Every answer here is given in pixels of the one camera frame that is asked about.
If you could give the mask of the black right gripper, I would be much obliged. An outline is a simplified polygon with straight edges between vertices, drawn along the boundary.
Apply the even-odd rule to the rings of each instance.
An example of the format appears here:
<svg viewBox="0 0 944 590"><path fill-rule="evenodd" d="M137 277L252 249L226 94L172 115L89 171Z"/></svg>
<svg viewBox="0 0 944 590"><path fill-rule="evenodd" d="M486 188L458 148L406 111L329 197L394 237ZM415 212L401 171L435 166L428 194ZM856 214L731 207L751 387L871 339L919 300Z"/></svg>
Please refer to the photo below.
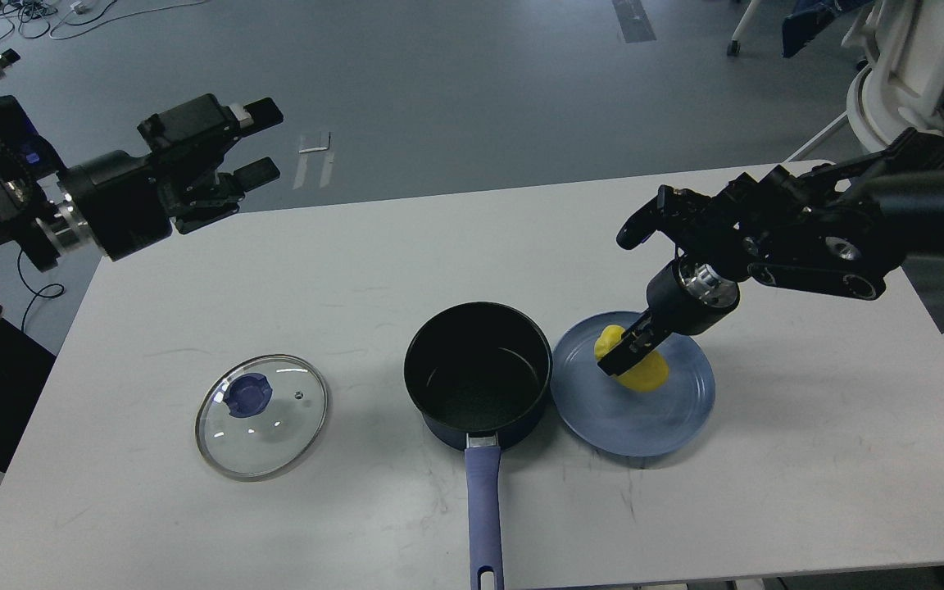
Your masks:
<svg viewBox="0 0 944 590"><path fill-rule="evenodd" d="M737 309L741 291L710 265L674 258L646 288L646 310L621 340L598 340L598 366L610 376L625 374L671 334L696 336Z"/></svg>

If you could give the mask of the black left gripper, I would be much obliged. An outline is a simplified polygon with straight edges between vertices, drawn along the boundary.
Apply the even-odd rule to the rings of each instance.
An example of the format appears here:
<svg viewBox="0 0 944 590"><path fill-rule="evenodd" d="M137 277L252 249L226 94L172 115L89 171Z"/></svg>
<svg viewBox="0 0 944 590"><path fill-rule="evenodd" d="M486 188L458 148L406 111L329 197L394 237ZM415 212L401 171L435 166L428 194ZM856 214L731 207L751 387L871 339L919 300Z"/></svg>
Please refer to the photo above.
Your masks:
<svg viewBox="0 0 944 590"><path fill-rule="evenodd" d="M244 132L284 122L273 98L221 104L203 94L138 125L149 152L115 150L57 176L59 253L93 243L117 261L169 238L239 212L246 193L280 178L270 157L220 173L225 154Z"/></svg>

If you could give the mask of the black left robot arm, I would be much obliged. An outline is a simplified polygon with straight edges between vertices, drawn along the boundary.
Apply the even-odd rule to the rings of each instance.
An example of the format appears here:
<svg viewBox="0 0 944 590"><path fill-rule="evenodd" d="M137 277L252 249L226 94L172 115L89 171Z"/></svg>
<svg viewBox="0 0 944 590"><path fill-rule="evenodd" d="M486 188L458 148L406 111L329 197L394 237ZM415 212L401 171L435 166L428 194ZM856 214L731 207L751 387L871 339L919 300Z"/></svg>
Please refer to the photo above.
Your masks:
<svg viewBox="0 0 944 590"><path fill-rule="evenodd" d="M19 60L16 50L1 52L0 79ZM222 172L226 153L282 120L272 98L224 105L203 94L138 125L146 156L115 150L68 166L16 98L2 96L0 246L15 243L39 271L49 271L86 245L118 261L174 232L233 216L248 192L280 172L269 157Z"/></svg>

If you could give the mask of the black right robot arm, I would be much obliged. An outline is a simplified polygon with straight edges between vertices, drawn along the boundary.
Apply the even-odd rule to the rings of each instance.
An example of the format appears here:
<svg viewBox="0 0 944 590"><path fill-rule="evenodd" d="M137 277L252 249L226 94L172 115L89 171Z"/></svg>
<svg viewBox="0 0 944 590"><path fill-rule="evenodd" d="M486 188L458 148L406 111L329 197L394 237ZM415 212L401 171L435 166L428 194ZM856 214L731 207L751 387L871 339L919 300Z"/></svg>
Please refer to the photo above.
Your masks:
<svg viewBox="0 0 944 590"><path fill-rule="evenodd" d="M647 285L644 313L598 361L610 376L671 335L718 324L749 279L875 300L907 255L944 255L944 137L910 128L880 151L802 175L742 173L712 197L662 184L615 242L632 250L658 232L674 257Z"/></svg>

